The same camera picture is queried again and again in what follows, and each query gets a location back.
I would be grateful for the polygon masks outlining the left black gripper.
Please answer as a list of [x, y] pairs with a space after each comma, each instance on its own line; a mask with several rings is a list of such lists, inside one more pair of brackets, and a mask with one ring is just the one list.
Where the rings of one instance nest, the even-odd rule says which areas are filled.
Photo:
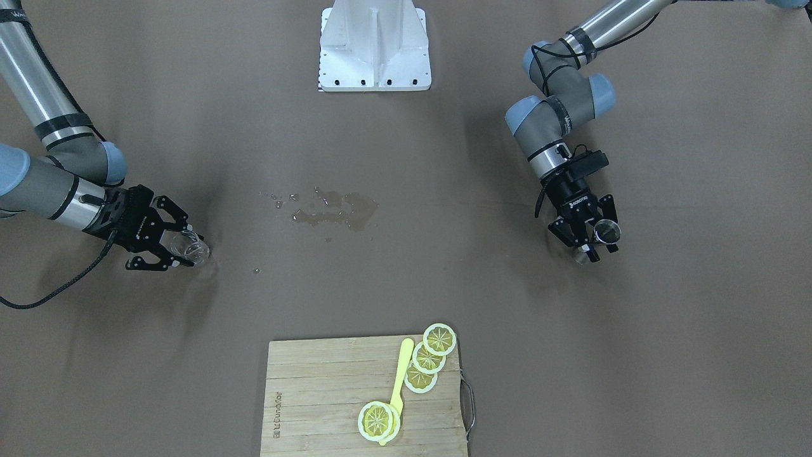
[[571, 249], [576, 263], [600, 261], [595, 242], [607, 251], [620, 251], [620, 224], [612, 194], [597, 199], [589, 188], [586, 177], [600, 167], [560, 167], [540, 179], [542, 194], [556, 208], [557, 219], [549, 223], [550, 231]]

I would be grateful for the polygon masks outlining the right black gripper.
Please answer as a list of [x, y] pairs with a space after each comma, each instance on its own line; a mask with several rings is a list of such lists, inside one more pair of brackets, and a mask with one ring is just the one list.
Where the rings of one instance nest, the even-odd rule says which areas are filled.
[[144, 185], [105, 189], [98, 213], [83, 232], [107, 239], [113, 231], [114, 243], [133, 253], [125, 263], [128, 271], [167, 272], [174, 267], [194, 267], [188, 258], [154, 253], [165, 253], [166, 247], [160, 242], [171, 242], [180, 232], [191, 232], [194, 242], [205, 240], [193, 228], [185, 210], [166, 195], [155, 197], [154, 191]]

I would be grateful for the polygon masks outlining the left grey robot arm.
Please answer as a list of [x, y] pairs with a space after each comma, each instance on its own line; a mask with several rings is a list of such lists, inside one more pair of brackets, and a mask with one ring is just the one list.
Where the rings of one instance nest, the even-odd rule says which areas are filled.
[[542, 96], [526, 96], [506, 113], [505, 121], [540, 182], [534, 214], [548, 200], [557, 217], [548, 226], [572, 250], [577, 262], [597, 263], [598, 247], [618, 251], [621, 230], [611, 194], [597, 197], [587, 176], [606, 167], [600, 150], [571, 151], [566, 136], [606, 114], [617, 101], [603, 74], [581, 69], [598, 55], [639, 34], [667, 1], [611, 1], [553, 43], [540, 41], [524, 54], [528, 78]]

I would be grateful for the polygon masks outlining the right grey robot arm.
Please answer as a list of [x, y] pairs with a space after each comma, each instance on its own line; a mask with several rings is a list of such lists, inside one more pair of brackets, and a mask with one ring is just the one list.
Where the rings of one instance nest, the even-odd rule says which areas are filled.
[[44, 154], [2, 145], [2, 216], [29, 212], [131, 253], [127, 269], [163, 272], [195, 260], [166, 242], [192, 233], [188, 214], [165, 195], [126, 186], [124, 153], [98, 132], [67, 89], [20, 1], [2, 2], [2, 79]]

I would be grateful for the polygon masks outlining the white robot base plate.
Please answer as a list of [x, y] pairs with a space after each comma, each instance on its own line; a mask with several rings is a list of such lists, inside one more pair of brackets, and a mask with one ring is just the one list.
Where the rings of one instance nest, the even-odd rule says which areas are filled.
[[324, 92], [426, 91], [426, 12], [412, 1], [336, 1], [321, 14], [317, 87]]

